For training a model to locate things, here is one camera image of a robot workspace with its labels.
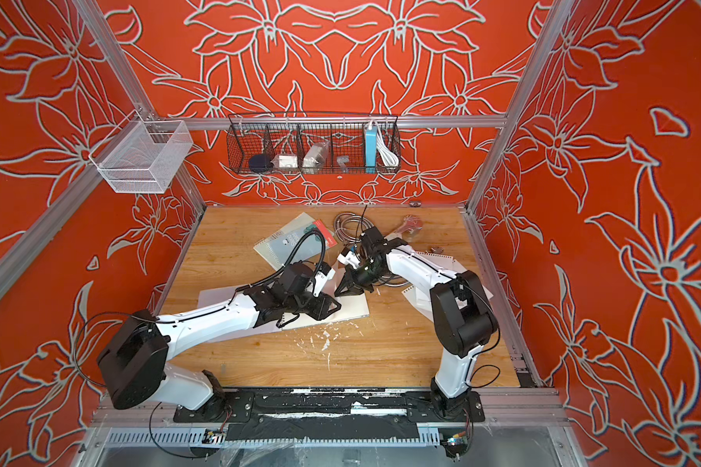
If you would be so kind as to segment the white sticker picture notebook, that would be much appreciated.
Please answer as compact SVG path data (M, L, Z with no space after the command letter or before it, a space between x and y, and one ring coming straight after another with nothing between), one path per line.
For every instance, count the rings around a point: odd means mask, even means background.
M200 309L201 307L207 307L208 305L215 305L220 302L227 301L231 298L235 289L236 286L231 286L206 289L201 291L198 299L198 309ZM338 298L337 301L342 306L340 311L336 311L336 313L331 314L327 319L324 319L323 321L315 321L311 317L302 314L298 320L286 325L282 329L279 329L277 325L274 322L272 322L260 326L259 328L242 330L225 336L221 336L211 340L211 342L223 342L262 334L272 334L280 331L288 331L319 325L335 324L342 321L368 317L370 315L368 303L366 297L364 296L341 297Z

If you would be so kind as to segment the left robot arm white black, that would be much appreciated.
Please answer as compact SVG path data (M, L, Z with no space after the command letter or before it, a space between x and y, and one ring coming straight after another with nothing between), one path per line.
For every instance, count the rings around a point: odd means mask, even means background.
M132 314L97 358L113 407L128 410L155 401L215 418L227 407L218 378L173 365L179 354L219 337L274 324L282 329L306 315L323 321L340 311L325 293L335 270L323 258L310 266L290 256L277 271L240 286L223 302L188 313Z

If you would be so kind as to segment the teal steno notes notebook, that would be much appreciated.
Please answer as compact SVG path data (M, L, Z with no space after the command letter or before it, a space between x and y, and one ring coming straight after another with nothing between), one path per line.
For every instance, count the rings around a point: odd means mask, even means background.
M315 220L313 227L302 235L301 239L299 239L285 262L302 262L305 260L311 260L315 258L315 256L321 254L321 241L317 235L308 235L307 238L302 241L303 237L305 237L305 235L311 231L318 231L321 233L324 238L325 251L328 251L330 248L337 245L337 241L333 233L329 231L329 229L327 229L327 227L321 221Z

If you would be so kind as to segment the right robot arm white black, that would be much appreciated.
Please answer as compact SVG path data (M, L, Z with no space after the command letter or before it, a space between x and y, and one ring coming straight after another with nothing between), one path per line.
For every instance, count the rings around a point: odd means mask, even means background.
M478 356L496 346L500 325L489 297L475 272L446 269L406 241L386 239L371 228L360 236L362 253L346 247L338 256L345 268L335 290L337 296L371 293L376 283L391 274L408 281L428 299L436 337L442 345L439 369L432 378L430 400L440 418L473 416L477 401L472 385Z

